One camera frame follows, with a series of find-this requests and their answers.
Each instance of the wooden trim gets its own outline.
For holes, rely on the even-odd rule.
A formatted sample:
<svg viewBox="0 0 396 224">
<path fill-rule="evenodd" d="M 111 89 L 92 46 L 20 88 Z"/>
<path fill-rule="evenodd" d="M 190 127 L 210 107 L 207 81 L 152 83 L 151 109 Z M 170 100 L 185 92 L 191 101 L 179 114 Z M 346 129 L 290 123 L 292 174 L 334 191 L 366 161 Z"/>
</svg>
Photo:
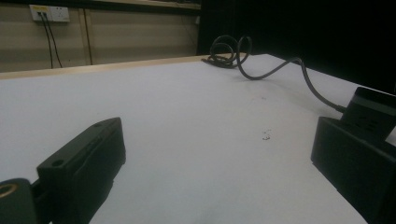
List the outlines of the wooden trim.
<svg viewBox="0 0 396 224">
<path fill-rule="evenodd" d="M 192 62 L 199 62 L 201 61 L 201 59 L 206 57 L 207 56 L 191 56 L 191 57 L 157 59 L 157 60 L 149 60 L 149 61 L 130 62 L 130 63 L 109 63 L 109 64 L 88 65 L 88 66 L 79 66 L 79 67 L 66 67 L 66 68 L 56 68 L 56 69 L 0 73 L 0 80 L 23 78 L 23 77 L 46 77 L 46 76 L 56 76 L 56 75 L 73 75 L 73 74 L 90 73 L 90 72 L 103 72 L 103 71 L 116 70 L 116 69 L 126 69 L 133 67 L 143 67 L 143 66 L 152 66 L 152 65 L 160 65 L 160 64 L 169 64 L 169 63 L 192 63 Z"/>
<path fill-rule="evenodd" d="M 201 12 L 201 7 L 196 4 L 188 6 L 187 4 L 164 3 L 149 0 L 0 0 L 0 3 L 1 2 L 24 5 L 74 7 L 190 16 L 199 16 Z"/>
</svg>

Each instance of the black plastic housing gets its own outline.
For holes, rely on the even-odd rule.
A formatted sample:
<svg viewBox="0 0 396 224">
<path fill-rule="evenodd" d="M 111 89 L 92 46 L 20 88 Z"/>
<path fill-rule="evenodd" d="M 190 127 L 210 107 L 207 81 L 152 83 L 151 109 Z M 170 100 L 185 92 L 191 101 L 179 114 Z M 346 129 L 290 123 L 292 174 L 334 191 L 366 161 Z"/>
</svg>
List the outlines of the black plastic housing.
<svg viewBox="0 0 396 224">
<path fill-rule="evenodd" d="M 56 208 L 53 222 L 89 223 L 124 163 L 120 119 L 92 125 L 43 161 L 37 172 Z"/>
<path fill-rule="evenodd" d="M 396 223 L 396 147 L 361 128 L 319 118 L 311 160 L 368 223 Z"/>
<path fill-rule="evenodd" d="M 396 97 L 358 87 L 341 120 L 385 140 L 396 125 Z"/>
<path fill-rule="evenodd" d="M 38 180 L 0 183 L 0 223 L 88 224 L 125 163 L 120 118 L 95 123 L 38 167 Z"/>
</svg>

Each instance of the black cable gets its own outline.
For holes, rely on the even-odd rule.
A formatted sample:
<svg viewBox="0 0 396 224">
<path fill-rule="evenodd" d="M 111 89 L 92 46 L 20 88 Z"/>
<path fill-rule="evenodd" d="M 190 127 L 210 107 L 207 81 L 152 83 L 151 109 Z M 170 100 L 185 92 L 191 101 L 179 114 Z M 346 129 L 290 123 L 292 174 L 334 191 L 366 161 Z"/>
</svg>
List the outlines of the black cable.
<svg viewBox="0 0 396 224">
<path fill-rule="evenodd" d="M 52 62 L 52 49 L 50 48 L 50 36 L 49 36 L 49 32 L 47 31 L 47 26 L 46 26 L 46 23 L 44 22 L 43 15 L 41 15 L 41 12 L 38 12 L 38 15 L 41 17 L 41 21 L 43 22 L 44 29 L 46 29 L 46 35 L 47 35 L 47 39 L 48 39 L 48 41 L 49 41 L 50 68 L 53 68 L 53 62 Z"/>
<path fill-rule="evenodd" d="M 47 22 L 47 25 L 49 26 L 50 35 L 52 36 L 53 46 L 55 47 L 56 58 L 58 59 L 58 63 L 59 63 L 59 65 L 62 68 L 61 60 L 59 59 L 59 55 L 58 55 L 58 49 L 56 48 L 55 38 L 53 37 L 52 30 L 50 29 L 50 23 L 49 23 L 49 19 L 47 18 L 47 14 L 46 13 L 44 13 L 44 18 L 45 18 L 45 21 Z"/>
<path fill-rule="evenodd" d="M 233 52 L 233 48 L 230 45 L 228 45 L 226 43 L 219 43 L 220 40 L 222 40 L 222 39 L 231 40 L 236 45 L 236 53 Z M 241 61 L 241 58 L 240 58 L 240 53 L 241 52 L 240 51 L 241 51 L 242 44 L 243 44 L 243 42 L 245 40 L 247 40 L 247 42 L 248 42 L 247 54 L 245 55 L 245 57 Z M 216 55 L 216 53 L 215 53 L 215 49 L 216 48 L 226 48 L 231 53 L 231 56 L 229 58 L 225 58 L 225 57 Z M 328 105 L 328 106 L 334 108 L 338 112 L 344 113 L 346 111 L 345 107 L 343 107 L 341 105 L 336 105 L 336 104 L 330 102 L 329 100 L 327 100 L 326 98 L 324 98 L 322 95 L 320 95 L 318 93 L 318 91 L 314 88 L 314 85 L 312 85 L 311 80 L 309 79 L 309 76 L 308 76 L 308 73 L 306 72 L 306 68 L 305 68 L 303 60 L 298 58 L 298 57 L 286 60 L 281 65 L 279 65 L 278 67 L 273 69 L 272 71 L 270 71 L 270 72 L 268 72 L 268 73 L 266 73 L 264 75 L 261 75 L 259 77 L 252 77 L 252 76 L 248 75 L 245 72 L 244 68 L 242 67 L 242 63 L 248 58 L 248 55 L 250 55 L 251 49 L 252 49 L 251 38 L 248 37 L 248 36 L 242 36 L 239 39 L 239 42 L 236 42 L 236 40 L 234 38 L 232 38 L 231 36 L 222 35 L 222 36 L 216 38 L 216 40 L 213 42 L 213 45 L 210 48 L 210 56 L 207 59 L 203 59 L 203 62 L 215 65 L 217 67 L 222 67 L 222 68 L 235 68 L 235 67 L 238 67 L 239 71 L 242 73 L 242 75 L 244 77 L 246 77 L 247 79 L 249 79 L 249 80 L 260 80 L 260 79 L 263 79 L 265 77 L 269 77 L 273 73 L 275 73 L 276 71 L 281 69 L 283 66 L 285 66 L 286 64 L 296 62 L 296 63 L 298 63 L 301 66 L 301 68 L 303 70 L 303 76 L 304 76 L 306 84 L 308 85 L 309 90 L 311 90 L 312 93 L 321 102 L 323 102 L 325 105 Z"/>
</svg>

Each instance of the white tabletop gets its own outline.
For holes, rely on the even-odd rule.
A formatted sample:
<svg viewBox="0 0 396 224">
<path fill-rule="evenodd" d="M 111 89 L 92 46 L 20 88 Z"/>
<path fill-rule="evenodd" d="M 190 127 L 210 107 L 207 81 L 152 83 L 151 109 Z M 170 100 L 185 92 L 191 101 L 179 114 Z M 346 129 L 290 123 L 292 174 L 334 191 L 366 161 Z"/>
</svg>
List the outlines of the white tabletop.
<svg viewBox="0 0 396 224">
<path fill-rule="evenodd" d="M 339 105 L 357 87 L 308 73 Z M 365 223 L 310 160 L 319 116 L 341 117 L 296 64 L 260 81 L 201 62 L 0 80 L 0 180 L 35 181 L 53 152 L 120 117 L 127 161 L 91 223 Z"/>
</svg>

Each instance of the screw hole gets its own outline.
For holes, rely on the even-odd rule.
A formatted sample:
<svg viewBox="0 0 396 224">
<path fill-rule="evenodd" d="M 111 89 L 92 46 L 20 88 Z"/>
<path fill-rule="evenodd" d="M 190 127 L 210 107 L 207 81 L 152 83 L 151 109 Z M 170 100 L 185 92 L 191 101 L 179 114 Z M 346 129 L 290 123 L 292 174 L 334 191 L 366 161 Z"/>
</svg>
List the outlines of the screw hole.
<svg viewBox="0 0 396 224">
<path fill-rule="evenodd" d="M 60 166 L 62 164 L 64 164 L 64 161 L 63 160 L 58 160 L 58 161 L 53 162 L 52 166 Z"/>
</svg>

